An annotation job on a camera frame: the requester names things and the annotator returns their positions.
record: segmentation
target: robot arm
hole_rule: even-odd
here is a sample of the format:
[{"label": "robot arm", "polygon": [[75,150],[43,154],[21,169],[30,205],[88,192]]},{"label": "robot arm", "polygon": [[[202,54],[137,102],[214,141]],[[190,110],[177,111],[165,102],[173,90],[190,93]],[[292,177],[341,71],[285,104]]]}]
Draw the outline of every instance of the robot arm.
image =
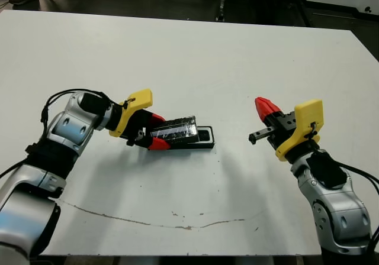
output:
[{"label": "robot arm", "polygon": [[94,130],[110,128],[114,110],[96,94],[74,93],[39,142],[27,148],[28,157],[0,189],[0,259],[6,264],[27,263],[47,247],[60,215],[51,198],[63,192]]},{"label": "robot arm", "polygon": [[322,101],[313,100],[282,111],[264,98],[256,108],[266,129],[249,140],[267,137],[281,161],[288,160],[302,194],[308,200],[324,264],[376,264],[371,241],[370,217],[352,188],[349,173],[330,155],[319,150],[317,133],[323,126]]},{"label": "robot arm", "polygon": [[52,199],[62,194],[66,178],[94,130],[105,128],[113,137],[128,140],[128,145],[149,150],[214,145],[211,127],[202,130],[194,117],[165,121],[145,110],[152,105],[149,89],[130,95],[121,104],[99,92],[72,93],[65,110],[47,126],[47,109],[63,94],[48,100],[41,116],[43,135],[38,143],[27,147],[27,158],[16,165],[0,188],[1,263],[28,264],[30,257],[47,247],[60,215]]}]

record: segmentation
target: table surface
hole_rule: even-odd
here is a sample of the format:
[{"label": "table surface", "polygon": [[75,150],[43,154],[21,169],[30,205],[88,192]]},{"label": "table surface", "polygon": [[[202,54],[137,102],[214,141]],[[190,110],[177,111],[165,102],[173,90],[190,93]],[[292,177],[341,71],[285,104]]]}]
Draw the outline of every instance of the table surface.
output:
[{"label": "table surface", "polygon": [[[311,209],[266,141],[253,104],[323,99],[320,145],[378,171],[379,63],[350,31],[55,12],[0,14],[0,167],[41,134],[41,108],[69,88],[115,101],[151,88],[149,110],[212,125],[212,150],[147,151],[96,131],[57,201],[45,254],[317,254]],[[60,112],[60,100],[50,116]],[[379,222],[377,195],[354,189]]]}]

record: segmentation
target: black cable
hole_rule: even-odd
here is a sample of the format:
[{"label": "black cable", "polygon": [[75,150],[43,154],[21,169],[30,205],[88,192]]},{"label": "black cable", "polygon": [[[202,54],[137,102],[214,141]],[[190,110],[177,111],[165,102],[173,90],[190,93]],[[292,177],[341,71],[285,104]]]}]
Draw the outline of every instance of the black cable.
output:
[{"label": "black cable", "polygon": [[[312,126],[312,131],[309,133],[308,135],[308,139],[311,140],[316,134],[316,125],[315,124],[311,124]],[[316,147],[313,147],[314,149],[314,152],[315,153],[320,153],[320,151],[316,148]],[[342,167],[344,169],[347,169],[351,172],[354,172],[360,176],[363,176],[364,178],[366,178],[368,181],[371,182],[371,184],[373,185],[373,187],[375,188],[376,192],[378,193],[379,195],[379,188],[378,188],[378,184],[379,184],[379,179],[377,179],[375,176],[367,173],[367,172],[364,172],[363,170],[360,170],[360,169],[357,169],[356,167],[354,166],[348,166],[347,164],[344,164],[344,163],[341,163],[339,161],[336,161],[332,158],[330,158],[334,163],[336,163],[339,167]],[[367,252],[368,253],[372,253],[374,252],[375,248],[376,248],[376,245],[378,244],[379,242],[379,225],[377,227],[377,229],[375,230],[374,234],[372,235],[368,245],[367,245]]]},{"label": "black cable", "polygon": [[26,161],[26,159],[21,160],[18,163],[12,165],[9,169],[7,169],[6,171],[4,171],[3,173],[0,174],[0,179],[2,179],[6,174],[8,174],[9,172],[11,172],[12,170],[20,167],[25,161]]},{"label": "black cable", "polygon": [[[379,179],[377,179],[375,176],[367,172],[364,172],[363,170],[357,169],[356,167],[353,167],[353,166],[348,166],[347,164],[340,163],[339,161],[334,160],[334,162],[338,166],[343,167],[344,169],[350,170],[351,172],[354,172],[356,174],[363,176],[364,178],[368,179],[372,184],[374,184],[374,182],[379,183]],[[373,252],[378,244],[378,241],[379,241],[379,226],[375,230],[375,233],[372,235],[370,242],[368,243],[367,252],[369,253]]]},{"label": "black cable", "polygon": [[64,90],[64,91],[57,92],[57,93],[55,93],[54,95],[52,95],[52,96],[50,96],[48,98],[48,100],[45,103],[45,106],[42,109],[42,112],[41,112],[41,122],[43,123],[43,132],[42,132],[42,136],[41,137],[45,137],[47,135],[47,123],[49,121],[49,106],[51,104],[53,104],[54,102],[56,102],[63,95],[67,95],[67,94],[75,93],[75,92],[90,92],[90,93],[94,93],[94,94],[100,96],[101,98],[106,99],[110,104],[114,104],[114,105],[120,106],[116,102],[112,101],[103,92],[92,91],[90,89],[67,89],[67,90]]},{"label": "black cable", "polygon": [[[42,138],[47,135],[47,123],[49,121],[49,106],[51,104],[53,104],[54,102],[56,102],[63,95],[67,95],[69,93],[75,93],[75,92],[82,92],[82,91],[94,93],[94,94],[100,96],[101,98],[108,100],[110,104],[119,105],[119,104],[115,103],[114,101],[112,101],[106,94],[104,94],[102,92],[92,91],[90,89],[67,89],[65,91],[57,92],[48,98],[48,100],[46,101],[46,103],[42,109],[42,112],[41,112],[41,122],[43,123],[43,132],[42,132],[42,136],[41,136]],[[21,160],[18,163],[11,166],[6,171],[4,171],[3,173],[1,173],[0,179],[2,179],[6,174],[11,172],[12,170],[20,167],[25,161],[26,161],[26,159]]]}]

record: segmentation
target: floor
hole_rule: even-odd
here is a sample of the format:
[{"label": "floor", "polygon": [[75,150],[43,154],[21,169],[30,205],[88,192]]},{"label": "floor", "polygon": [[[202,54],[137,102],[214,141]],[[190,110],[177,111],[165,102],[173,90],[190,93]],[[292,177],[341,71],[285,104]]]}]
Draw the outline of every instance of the floor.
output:
[{"label": "floor", "polygon": [[[8,4],[3,9],[34,11],[72,12],[79,14],[117,15],[143,18],[167,18],[176,20],[214,21],[218,16],[220,0],[39,0],[20,7]],[[258,14],[254,0],[226,0],[226,22],[255,24]],[[351,30],[379,60],[379,23],[354,18],[351,14],[306,7],[301,0],[284,2],[276,7],[271,24],[289,26],[312,26]],[[261,265],[316,265],[320,256],[306,257],[45,257],[31,264],[54,265],[157,265],[183,263],[224,263]]]},{"label": "floor", "polygon": [[[218,15],[219,2],[220,0],[39,0],[20,7],[8,4],[2,9],[214,21]],[[255,6],[253,0],[226,0],[225,21],[255,24],[259,22]],[[269,24],[351,30],[379,60],[378,21],[359,20],[347,13],[308,8],[299,1],[278,5]]]}]

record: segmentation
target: brown stain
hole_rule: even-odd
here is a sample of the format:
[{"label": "brown stain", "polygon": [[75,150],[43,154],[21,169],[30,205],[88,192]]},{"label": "brown stain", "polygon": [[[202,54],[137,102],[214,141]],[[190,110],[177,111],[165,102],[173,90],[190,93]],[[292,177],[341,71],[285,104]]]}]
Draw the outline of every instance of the brown stain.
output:
[{"label": "brown stain", "polygon": [[181,229],[187,230],[187,231],[191,231],[192,230],[191,226],[187,226],[187,227],[175,227],[175,228],[181,228]]}]

